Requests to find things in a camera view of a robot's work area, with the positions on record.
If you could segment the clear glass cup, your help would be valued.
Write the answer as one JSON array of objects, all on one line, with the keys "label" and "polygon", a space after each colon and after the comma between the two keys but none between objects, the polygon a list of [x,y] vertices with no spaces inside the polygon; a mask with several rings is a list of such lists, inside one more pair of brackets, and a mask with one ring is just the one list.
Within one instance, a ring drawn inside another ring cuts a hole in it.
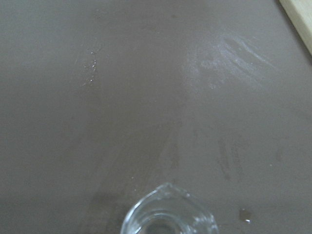
[{"label": "clear glass cup", "polygon": [[164,183],[128,211],[121,234],[218,234],[214,216],[188,191]]}]

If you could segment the wooden cutting board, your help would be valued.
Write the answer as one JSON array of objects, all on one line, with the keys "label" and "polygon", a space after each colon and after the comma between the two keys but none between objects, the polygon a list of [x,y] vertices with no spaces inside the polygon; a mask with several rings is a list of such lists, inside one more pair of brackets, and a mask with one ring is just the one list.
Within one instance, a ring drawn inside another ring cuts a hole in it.
[{"label": "wooden cutting board", "polygon": [[280,0],[279,2],[309,53],[312,54],[312,0]]}]

